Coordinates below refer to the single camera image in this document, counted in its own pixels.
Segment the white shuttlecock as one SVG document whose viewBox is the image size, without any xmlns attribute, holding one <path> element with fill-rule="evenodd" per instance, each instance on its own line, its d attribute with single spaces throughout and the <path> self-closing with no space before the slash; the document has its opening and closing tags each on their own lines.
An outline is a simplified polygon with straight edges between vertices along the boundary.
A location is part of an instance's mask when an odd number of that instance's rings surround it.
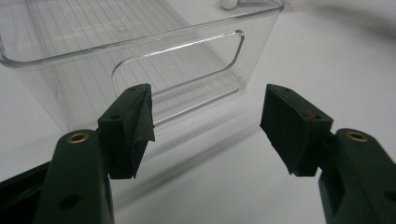
<svg viewBox="0 0 396 224">
<path fill-rule="evenodd" d="M 269 4 L 269 0 L 219 0 L 222 8 L 233 10 L 238 6 L 265 6 Z"/>
</svg>

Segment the clear plastic storage bin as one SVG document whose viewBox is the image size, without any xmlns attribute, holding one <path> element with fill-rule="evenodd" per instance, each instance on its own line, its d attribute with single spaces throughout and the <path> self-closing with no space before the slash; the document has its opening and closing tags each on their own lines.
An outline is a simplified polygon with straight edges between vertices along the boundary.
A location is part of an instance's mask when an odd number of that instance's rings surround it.
<svg viewBox="0 0 396 224">
<path fill-rule="evenodd" d="M 148 83 L 156 124 L 248 84 L 282 0 L 0 0 L 0 64 L 64 131 Z"/>
</svg>

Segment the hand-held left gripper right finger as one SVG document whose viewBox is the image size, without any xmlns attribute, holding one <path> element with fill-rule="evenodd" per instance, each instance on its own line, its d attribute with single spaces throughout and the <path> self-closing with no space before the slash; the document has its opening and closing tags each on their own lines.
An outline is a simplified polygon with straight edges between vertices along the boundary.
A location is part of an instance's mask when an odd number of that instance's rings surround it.
<svg viewBox="0 0 396 224">
<path fill-rule="evenodd" d="M 297 92 L 266 86 L 261 128 L 290 174 L 321 171 L 327 224 L 396 224 L 396 163 L 371 135 L 332 123 Z"/>
</svg>

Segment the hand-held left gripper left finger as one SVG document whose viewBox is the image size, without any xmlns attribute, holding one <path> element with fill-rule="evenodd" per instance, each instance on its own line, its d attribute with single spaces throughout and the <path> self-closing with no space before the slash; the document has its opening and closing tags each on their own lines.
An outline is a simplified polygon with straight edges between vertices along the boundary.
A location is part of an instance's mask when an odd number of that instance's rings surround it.
<svg viewBox="0 0 396 224">
<path fill-rule="evenodd" d="M 148 142 L 155 139 L 151 87 L 125 90 L 98 120 L 57 142 L 34 224 L 114 224 L 109 181 L 136 176 Z"/>
</svg>

